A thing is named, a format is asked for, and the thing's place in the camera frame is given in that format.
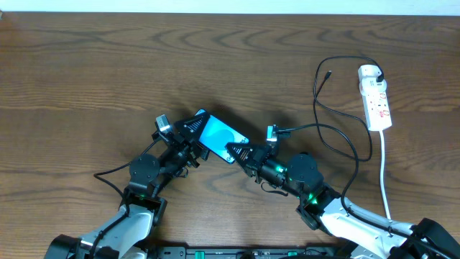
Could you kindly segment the blue Galaxy smartphone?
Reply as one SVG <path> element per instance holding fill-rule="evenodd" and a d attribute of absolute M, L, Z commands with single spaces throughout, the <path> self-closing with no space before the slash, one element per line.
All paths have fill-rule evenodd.
<path fill-rule="evenodd" d="M 226 149 L 226 145 L 228 143 L 249 143 L 249 139 L 211 115 L 201 133 L 199 142 L 228 164 L 233 164 L 235 159 Z"/>

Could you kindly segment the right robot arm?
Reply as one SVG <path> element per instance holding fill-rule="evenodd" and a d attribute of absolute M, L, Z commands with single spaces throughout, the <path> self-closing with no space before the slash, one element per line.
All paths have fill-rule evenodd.
<path fill-rule="evenodd" d="M 439 223 L 427 218 L 418 224 L 394 221 L 353 204 L 325 183 L 308 153 L 284 163 L 271 145 L 229 143 L 226 149 L 257 183 L 296 196 L 296 211 L 312 230 L 344 238 L 379 258 L 459 257 L 459 243 Z"/>

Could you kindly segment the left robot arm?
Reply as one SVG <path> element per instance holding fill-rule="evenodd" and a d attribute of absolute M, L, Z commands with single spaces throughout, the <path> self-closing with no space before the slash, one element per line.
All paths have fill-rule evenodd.
<path fill-rule="evenodd" d="M 160 192 L 174 178 L 185 178 L 190 167 L 199 166 L 197 159 L 208 149 L 199 144 L 211 115 L 197 115 L 170 124 L 165 115 L 156 118 L 152 142 L 163 141 L 167 149 L 160 157 L 144 150 L 126 166 L 130 180 L 118 190 L 121 203 L 117 214 L 98 229 L 80 237 L 57 236 L 46 258 L 123 258 L 148 252 L 137 244 L 146 240 L 160 223 L 167 201 Z"/>

